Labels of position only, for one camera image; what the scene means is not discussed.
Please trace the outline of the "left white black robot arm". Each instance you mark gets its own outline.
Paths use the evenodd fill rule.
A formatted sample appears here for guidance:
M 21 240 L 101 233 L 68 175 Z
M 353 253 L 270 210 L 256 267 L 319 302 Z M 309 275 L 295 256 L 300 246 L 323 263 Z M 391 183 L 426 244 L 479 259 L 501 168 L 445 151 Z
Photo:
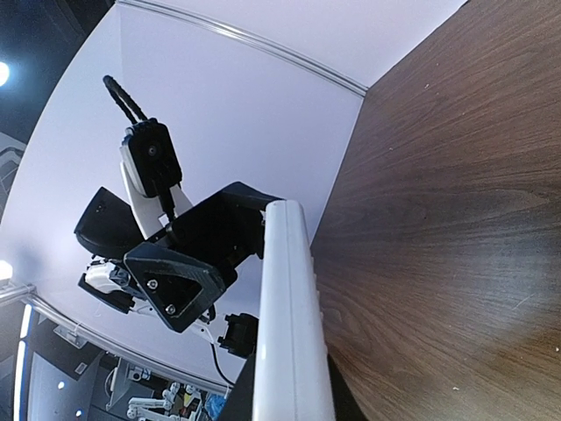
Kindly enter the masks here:
M 191 328 L 246 359 L 255 352 L 259 320 L 220 316 L 215 303 L 241 263 L 263 257 L 264 212 L 274 199 L 234 182 L 145 239 L 131 206 L 101 188 L 75 227 L 92 255 L 78 285 L 114 310 L 158 317 L 175 332 Z

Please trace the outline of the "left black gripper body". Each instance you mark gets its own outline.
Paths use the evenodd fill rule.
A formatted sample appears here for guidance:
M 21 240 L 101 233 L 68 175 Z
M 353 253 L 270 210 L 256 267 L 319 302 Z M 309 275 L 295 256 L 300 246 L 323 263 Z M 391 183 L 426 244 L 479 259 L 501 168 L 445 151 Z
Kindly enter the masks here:
M 233 182 L 177 217 L 148 240 L 209 264 L 228 289 L 236 268 L 263 257 L 266 206 L 279 198 Z

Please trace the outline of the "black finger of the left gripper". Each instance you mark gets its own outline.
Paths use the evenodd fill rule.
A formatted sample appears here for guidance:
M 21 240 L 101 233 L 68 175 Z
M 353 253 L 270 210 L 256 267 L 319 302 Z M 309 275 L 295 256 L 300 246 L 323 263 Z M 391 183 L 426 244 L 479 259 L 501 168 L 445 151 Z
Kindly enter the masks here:
M 226 291 L 214 266 L 150 242 L 124 255 L 124 265 L 164 324 L 184 332 Z

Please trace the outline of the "white remote control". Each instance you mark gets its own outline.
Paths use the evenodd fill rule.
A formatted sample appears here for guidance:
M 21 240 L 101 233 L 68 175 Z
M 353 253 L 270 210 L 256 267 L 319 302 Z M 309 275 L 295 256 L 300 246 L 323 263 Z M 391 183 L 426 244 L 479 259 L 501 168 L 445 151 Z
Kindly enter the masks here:
M 252 417 L 332 420 L 316 274 L 298 202 L 266 207 L 264 244 Z

